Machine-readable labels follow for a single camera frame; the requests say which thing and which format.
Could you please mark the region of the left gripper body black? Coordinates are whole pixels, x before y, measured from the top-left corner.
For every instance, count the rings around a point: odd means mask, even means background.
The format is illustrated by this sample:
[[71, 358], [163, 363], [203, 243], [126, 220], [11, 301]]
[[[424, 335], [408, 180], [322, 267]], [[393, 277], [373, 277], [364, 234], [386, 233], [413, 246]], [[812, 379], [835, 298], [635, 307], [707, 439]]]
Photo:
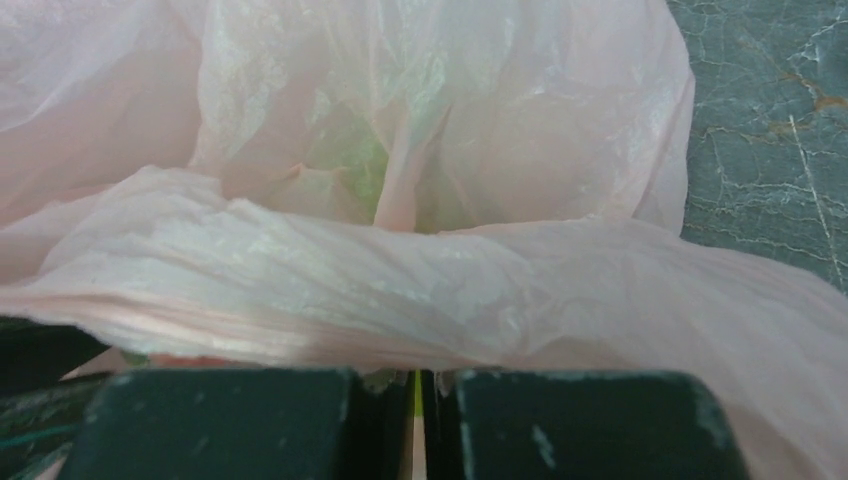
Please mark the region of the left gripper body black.
[[1, 319], [1, 477], [34, 479], [67, 455], [88, 403], [108, 377], [67, 377], [106, 351], [68, 326]]

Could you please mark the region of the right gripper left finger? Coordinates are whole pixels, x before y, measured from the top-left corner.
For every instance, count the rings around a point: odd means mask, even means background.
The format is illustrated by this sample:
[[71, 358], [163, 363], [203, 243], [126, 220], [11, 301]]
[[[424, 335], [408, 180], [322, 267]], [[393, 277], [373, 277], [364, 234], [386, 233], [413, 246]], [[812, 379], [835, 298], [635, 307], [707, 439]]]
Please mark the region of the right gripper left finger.
[[357, 472], [364, 479], [412, 475], [415, 374], [384, 369], [362, 377]]

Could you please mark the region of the pink plastic bag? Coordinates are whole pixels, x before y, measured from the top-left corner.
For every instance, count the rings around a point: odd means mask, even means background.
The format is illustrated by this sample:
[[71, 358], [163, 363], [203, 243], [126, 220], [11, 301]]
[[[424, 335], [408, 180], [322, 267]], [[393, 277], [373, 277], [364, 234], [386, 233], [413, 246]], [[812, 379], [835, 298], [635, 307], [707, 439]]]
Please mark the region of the pink plastic bag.
[[684, 241], [663, 1], [5, 1], [1, 310], [274, 366], [663, 368], [847, 475], [847, 300]]

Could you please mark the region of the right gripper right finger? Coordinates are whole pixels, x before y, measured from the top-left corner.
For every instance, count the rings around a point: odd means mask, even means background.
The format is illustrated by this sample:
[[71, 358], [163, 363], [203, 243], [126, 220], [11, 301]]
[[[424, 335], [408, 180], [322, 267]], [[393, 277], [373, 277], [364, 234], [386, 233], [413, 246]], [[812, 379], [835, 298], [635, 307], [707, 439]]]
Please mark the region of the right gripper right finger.
[[455, 374], [455, 371], [419, 372], [428, 479], [464, 478]]

